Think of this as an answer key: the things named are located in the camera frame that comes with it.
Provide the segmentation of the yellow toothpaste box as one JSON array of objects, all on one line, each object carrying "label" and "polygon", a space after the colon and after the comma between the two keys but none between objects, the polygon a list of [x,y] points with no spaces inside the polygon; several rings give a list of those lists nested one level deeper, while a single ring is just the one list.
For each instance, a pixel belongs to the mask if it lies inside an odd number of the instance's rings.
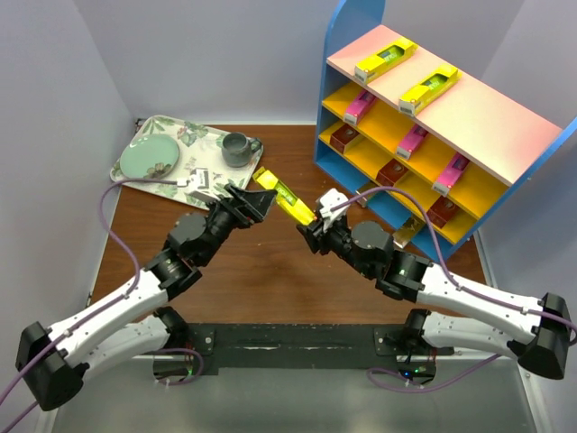
[{"label": "yellow toothpaste box", "polygon": [[462,72],[455,66],[448,63],[440,65],[399,98],[399,112],[417,116],[453,87],[461,76]]},{"label": "yellow toothpaste box", "polygon": [[252,179],[264,189],[275,190],[277,204],[297,223],[308,226],[316,219],[315,213],[272,171],[260,167],[253,173]]},{"label": "yellow toothpaste box", "polygon": [[354,77],[362,84],[369,84],[409,59],[418,48],[415,42],[404,37],[398,38],[357,62]]}]

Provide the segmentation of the teal green tea toothpaste box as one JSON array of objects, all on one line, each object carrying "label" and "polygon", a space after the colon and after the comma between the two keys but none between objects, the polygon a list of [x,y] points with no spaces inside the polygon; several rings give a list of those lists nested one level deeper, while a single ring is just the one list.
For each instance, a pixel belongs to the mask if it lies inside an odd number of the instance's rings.
[{"label": "teal green tea toothpaste box", "polygon": [[397,248],[404,249],[412,239],[426,226],[418,217],[411,216],[393,233],[393,242]]}]

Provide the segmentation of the red 3D toothpaste box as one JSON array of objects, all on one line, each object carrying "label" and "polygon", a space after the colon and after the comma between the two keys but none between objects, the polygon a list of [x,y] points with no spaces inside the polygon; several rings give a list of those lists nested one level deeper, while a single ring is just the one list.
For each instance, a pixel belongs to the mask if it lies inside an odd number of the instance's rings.
[{"label": "red 3D toothpaste box", "polygon": [[452,200],[440,196],[426,211],[426,215],[434,226],[443,228],[459,210],[460,208]]},{"label": "red 3D toothpaste box", "polygon": [[376,182],[385,187],[393,187],[408,172],[408,168],[396,159],[382,166],[376,176]]}]

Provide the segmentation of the dark red toothpaste box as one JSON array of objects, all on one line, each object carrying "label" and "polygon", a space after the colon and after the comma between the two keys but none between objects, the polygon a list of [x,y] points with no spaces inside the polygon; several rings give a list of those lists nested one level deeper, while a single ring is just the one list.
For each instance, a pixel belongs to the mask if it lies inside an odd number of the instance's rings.
[{"label": "dark red toothpaste box", "polygon": [[330,136],[330,145],[339,153],[346,153],[363,139],[362,135],[348,124],[344,124]]}]

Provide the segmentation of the small pink toothpaste box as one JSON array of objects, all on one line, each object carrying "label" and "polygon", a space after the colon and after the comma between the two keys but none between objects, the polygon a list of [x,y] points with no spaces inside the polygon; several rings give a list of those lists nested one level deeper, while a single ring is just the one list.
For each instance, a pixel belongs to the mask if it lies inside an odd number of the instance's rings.
[{"label": "small pink toothpaste box", "polygon": [[396,155],[408,161],[427,136],[428,131],[424,127],[414,124],[399,142],[396,148]]}]

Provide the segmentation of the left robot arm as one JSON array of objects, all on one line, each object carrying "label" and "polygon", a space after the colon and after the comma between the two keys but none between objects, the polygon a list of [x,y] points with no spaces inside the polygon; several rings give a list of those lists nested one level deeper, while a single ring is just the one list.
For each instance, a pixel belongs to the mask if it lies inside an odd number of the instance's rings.
[{"label": "left robot arm", "polygon": [[235,229],[262,222],[274,189],[227,184],[205,214],[182,215],[160,251],[106,297],[48,327],[34,322],[20,336],[15,367],[44,411],[75,397],[112,364],[149,352],[176,354],[187,342],[186,322],[168,302],[192,287]]}]

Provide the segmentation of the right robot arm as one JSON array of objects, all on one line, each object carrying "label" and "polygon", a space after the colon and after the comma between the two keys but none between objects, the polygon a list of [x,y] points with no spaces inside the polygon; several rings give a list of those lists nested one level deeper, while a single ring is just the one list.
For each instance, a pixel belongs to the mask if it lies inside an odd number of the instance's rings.
[{"label": "right robot arm", "polygon": [[395,249],[374,221],[349,227],[341,217],[330,227],[316,220],[297,229],[312,253],[334,253],[385,296],[453,312],[412,311],[401,333],[411,354],[464,347],[509,357],[546,379],[563,379],[572,333],[564,298],[517,295],[453,276],[440,264]]}]

